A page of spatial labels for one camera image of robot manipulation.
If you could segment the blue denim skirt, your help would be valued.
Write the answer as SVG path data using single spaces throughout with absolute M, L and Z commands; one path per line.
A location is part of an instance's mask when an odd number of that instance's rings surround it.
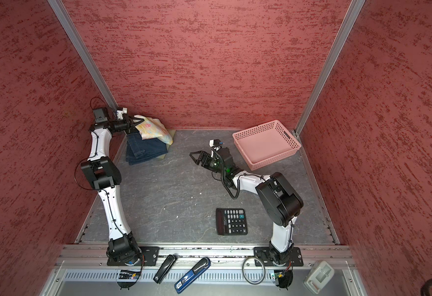
M 141 164 L 167 153 L 167 146 L 157 138 L 142 139 L 139 133 L 127 135 L 126 161 L 129 165 Z

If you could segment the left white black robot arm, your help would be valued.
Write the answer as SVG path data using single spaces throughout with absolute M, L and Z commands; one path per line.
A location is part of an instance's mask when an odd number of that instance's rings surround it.
M 107 220 L 109 263 L 116 265 L 143 265 L 143 254 L 126 221 L 120 198 L 122 175 L 109 156 L 112 135 L 129 133 L 136 127 L 129 116 L 123 114 L 117 120 L 108 121 L 100 115 L 90 128 L 92 137 L 89 157 L 80 164 L 90 189 L 97 191 Z

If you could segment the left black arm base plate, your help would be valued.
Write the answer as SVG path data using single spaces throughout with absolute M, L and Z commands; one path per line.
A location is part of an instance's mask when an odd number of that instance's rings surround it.
M 157 246 L 141 246 L 141 253 L 144 256 L 144 266 L 156 266 L 157 265 L 157 260 L 159 258 L 159 250 L 160 247 Z M 132 267 L 134 266 L 140 266 L 140 261 L 135 264 L 132 265 Z M 107 266 L 128 266 L 131 267 L 131 265 L 126 265 L 123 262 L 116 262 L 113 261 L 112 259 L 108 258 L 107 259 Z

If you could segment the pastel patterned cloth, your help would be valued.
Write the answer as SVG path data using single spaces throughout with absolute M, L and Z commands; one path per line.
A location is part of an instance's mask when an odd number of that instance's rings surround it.
M 134 120 L 143 120 L 136 126 L 143 140 L 158 139 L 166 145 L 173 144 L 173 136 L 158 118 L 135 115 Z

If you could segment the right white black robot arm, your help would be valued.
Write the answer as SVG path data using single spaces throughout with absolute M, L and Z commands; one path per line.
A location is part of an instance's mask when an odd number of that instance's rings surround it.
M 233 200 L 243 191 L 258 196 L 273 222 L 269 259 L 276 266 L 288 264 L 293 249 L 295 221 L 304 202 L 284 175 L 280 172 L 257 175 L 239 168 L 229 148 L 224 148 L 221 143 L 213 145 L 210 153 L 199 150 L 191 152 L 190 157 L 196 165 L 211 171 L 213 175 L 218 173 L 216 180 Z

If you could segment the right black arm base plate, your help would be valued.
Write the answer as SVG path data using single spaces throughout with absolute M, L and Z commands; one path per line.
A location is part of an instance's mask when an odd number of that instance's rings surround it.
M 286 252 L 279 252 L 274 247 L 255 247 L 254 256 L 264 263 L 265 266 L 294 267 L 304 266 L 301 249 L 290 247 Z

